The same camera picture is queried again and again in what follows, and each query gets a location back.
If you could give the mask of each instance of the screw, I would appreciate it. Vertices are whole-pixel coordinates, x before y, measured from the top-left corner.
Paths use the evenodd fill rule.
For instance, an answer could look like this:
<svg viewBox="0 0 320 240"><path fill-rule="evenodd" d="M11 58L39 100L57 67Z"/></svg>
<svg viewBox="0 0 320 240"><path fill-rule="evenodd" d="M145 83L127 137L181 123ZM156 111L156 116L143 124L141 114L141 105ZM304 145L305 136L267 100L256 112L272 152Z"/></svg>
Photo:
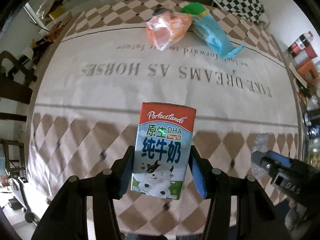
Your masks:
<svg viewBox="0 0 320 240"><path fill-rule="evenodd" d="M107 157L106 151L102 151L102 152L100 153L100 158L101 158L102 160L104 160L106 157Z"/></svg>
<svg viewBox="0 0 320 240"><path fill-rule="evenodd" d="M111 169L105 169L103 172L103 175L110 175L112 173Z"/></svg>
<svg viewBox="0 0 320 240"><path fill-rule="evenodd" d="M251 182L254 182L256 180L256 178L254 176L252 176L252 175L248 175L247 180L251 181Z"/></svg>
<svg viewBox="0 0 320 240"><path fill-rule="evenodd" d="M234 168L234 166L235 166L235 164L236 164L236 162L235 162L235 159L232 159L231 160L231 163L230 163L230 168Z"/></svg>
<svg viewBox="0 0 320 240"><path fill-rule="evenodd" d="M164 210L169 210L170 204L169 203L164 203L163 208L164 208Z"/></svg>
<svg viewBox="0 0 320 240"><path fill-rule="evenodd" d="M70 181L70 182L75 182L77 179L78 179L77 176L71 176L71 177L69 178L69 181Z"/></svg>
<svg viewBox="0 0 320 240"><path fill-rule="evenodd" d="M221 170L219 170L217 168L214 168L214 169L212 169L212 173L215 174L215 175L220 175L221 174Z"/></svg>

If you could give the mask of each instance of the blue foam pad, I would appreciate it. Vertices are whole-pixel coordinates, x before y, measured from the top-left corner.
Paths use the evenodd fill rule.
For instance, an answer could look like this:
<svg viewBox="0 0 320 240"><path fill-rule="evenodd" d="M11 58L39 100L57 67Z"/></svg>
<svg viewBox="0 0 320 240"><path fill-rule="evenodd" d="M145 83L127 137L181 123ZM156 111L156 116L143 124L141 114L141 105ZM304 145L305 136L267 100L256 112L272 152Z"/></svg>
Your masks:
<svg viewBox="0 0 320 240"><path fill-rule="evenodd" d="M279 153L273 152L273 151L267 151L266 152L267 157L272 158L275 161L278 161L281 163L282 166L290 168L291 167L291 162L290 159L280 155Z"/></svg>
<svg viewBox="0 0 320 240"><path fill-rule="evenodd" d="M133 154L130 155L128 162L124 168L124 172L122 173L122 176L120 177L120 190L119 190L119 196L122 198L122 196L127 192L128 185L132 176L133 171Z"/></svg>
<svg viewBox="0 0 320 240"><path fill-rule="evenodd" d="M197 192L201 195L203 199L205 199L207 197L208 192L205 187L204 177L194 157L192 157L191 174L192 174L193 182L196 185Z"/></svg>

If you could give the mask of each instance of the black and white checkered fabric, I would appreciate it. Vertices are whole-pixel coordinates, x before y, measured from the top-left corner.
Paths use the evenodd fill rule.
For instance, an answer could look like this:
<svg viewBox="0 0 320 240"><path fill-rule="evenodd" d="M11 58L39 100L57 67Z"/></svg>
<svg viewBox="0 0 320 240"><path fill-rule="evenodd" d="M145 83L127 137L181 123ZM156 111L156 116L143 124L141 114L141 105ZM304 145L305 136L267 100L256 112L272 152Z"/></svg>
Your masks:
<svg viewBox="0 0 320 240"><path fill-rule="evenodd" d="M259 17L264 13L258 0L213 0L222 10L228 11L244 20L259 25Z"/></svg>

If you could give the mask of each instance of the chair backrest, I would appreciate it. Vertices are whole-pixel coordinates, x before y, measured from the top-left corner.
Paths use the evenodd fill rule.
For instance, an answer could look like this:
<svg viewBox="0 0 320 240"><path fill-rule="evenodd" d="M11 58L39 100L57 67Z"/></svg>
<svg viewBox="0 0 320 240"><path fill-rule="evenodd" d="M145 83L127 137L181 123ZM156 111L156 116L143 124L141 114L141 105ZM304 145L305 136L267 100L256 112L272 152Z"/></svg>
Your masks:
<svg viewBox="0 0 320 240"><path fill-rule="evenodd" d="M12 62L12 64L18 68L25 76L26 80L34 81L36 82L37 77L31 73L24 65L22 65L10 52L4 50L0 53L0 65L2 66L3 60L7 58Z"/></svg>

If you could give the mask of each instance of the can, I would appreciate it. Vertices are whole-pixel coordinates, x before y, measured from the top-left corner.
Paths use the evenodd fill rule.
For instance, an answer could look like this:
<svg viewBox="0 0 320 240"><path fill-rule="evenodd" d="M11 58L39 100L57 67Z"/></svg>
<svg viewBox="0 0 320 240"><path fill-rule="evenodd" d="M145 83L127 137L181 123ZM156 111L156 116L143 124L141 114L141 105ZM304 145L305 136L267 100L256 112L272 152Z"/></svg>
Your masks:
<svg viewBox="0 0 320 240"><path fill-rule="evenodd" d="M312 126L312 125L320 125L320 109L315 109L306 112L303 115L303 121L306 126Z"/></svg>

